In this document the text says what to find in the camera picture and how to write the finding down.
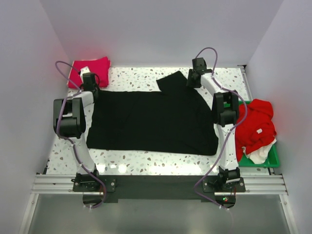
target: red garment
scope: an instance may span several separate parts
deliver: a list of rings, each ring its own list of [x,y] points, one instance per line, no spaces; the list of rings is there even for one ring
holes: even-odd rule
[[[255,99],[247,105],[247,109],[246,119],[235,131],[237,161],[243,157],[243,147],[246,147],[246,154],[250,154],[262,146],[269,145],[276,136],[272,123],[273,108],[270,102]],[[237,122],[240,122],[244,115],[245,107],[240,105]]]
[[[92,73],[95,73],[99,77],[99,86],[107,87],[108,86],[108,69],[111,65],[111,62],[107,57],[103,57],[96,60],[86,60],[86,61],[74,61],[73,66],[77,68],[79,71],[83,67],[89,67]],[[82,80],[80,75],[74,70],[71,69],[69,74],[69,79],[72,80],[78,87],[82,84]],[[76,89],[76,87],[71,83],[67,83],[68,88]]]

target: green basket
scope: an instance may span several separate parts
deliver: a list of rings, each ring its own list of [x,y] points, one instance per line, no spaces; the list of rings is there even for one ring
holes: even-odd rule
[[[238,165],[240,167],[279,167],[279,159],[276,151],[275,144],[269,151],[268,158],[262,164],[254,164],[246,155],[243,155],[242,159],[239,161]]]

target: folded black fabric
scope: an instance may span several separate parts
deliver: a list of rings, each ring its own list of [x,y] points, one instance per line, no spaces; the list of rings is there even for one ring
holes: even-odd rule
[[[186,81],[176,72],[157,80],[161,92],[100,91],[88,148],[216,154],[211,110]]]

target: black long-sleeve garment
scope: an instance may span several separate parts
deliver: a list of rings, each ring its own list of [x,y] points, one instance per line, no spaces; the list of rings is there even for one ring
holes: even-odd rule
[[[186,81],[176,72],[157,80],[161,92],[100,91],[88,148],[215,155],[211,110]]]

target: terrazzo pattern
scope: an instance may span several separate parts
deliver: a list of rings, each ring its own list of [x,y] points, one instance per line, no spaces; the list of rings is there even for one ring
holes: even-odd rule
[[[160,91],[156,80],[180,70],[185,77],[189,68],[111,68],[109,71],[110,85],[108,91]],[[239,68],[217,68],[217,78],[225,87],[237,90],[243,98],[248,99],[247,90]],[[213,97],[201,87],[198,92],[212,106]],[[76,90],[69,90],[69,95]],[[87,137],[92,123],[94,105],[85,108]],[[147,151],[116,151],[90,149],[90,155],[97,165],[100,174],[106,175],[204,175],[215,162],[220,151],[220,145],[215,156],[170,154]],[[47,174],[73,175],[76,165],[70,154],[69,146],[64,140],[55,137],[49,154]],[[246,175],[266,173],[266,169],[241,168]]]

